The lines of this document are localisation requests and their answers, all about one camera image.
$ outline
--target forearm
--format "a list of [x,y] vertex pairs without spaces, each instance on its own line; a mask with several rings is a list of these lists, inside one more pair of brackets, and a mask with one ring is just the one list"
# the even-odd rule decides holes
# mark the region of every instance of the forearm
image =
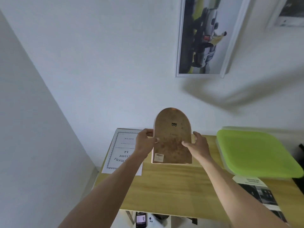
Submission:
[[199,160],[234,228],[288,227],[264,205],[232,180],[213,160]]
[[143,157],[134,152],[68,214],[59,228],[110,228],[142,162]]

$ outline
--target framed picture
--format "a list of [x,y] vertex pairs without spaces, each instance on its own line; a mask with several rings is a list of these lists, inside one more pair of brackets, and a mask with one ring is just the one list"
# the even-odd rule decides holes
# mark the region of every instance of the framed picture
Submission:
[[267,29],[274,25],[304,27],[304,0],[279,0]]
[[181,0],[176,77],[224,77],[250,0]]

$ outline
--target smartphone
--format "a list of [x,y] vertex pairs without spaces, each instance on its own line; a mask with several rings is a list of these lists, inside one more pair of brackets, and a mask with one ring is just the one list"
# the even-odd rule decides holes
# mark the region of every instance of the smartphone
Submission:
[[147,227],[147,213],[136,212],[136,228]]

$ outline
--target person's left hand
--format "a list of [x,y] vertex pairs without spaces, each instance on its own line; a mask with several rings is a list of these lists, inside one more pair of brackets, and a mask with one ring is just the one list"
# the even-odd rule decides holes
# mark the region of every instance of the person's left hand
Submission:
[[159,141],[159,138],[148,138],[153,136],[153,129],[144,129],[138,133],[136,137],[136,145],[134,153],[146,158],[154,147],[154,144]]

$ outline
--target barcode sticker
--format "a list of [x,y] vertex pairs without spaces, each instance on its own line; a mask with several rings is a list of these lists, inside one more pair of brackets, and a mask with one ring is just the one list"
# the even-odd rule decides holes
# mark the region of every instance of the barcode sticker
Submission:
[[155,153],[154,161],[156,161],[156,162],[164,162],[164,155],[163,154],[159,154],[159,153]]

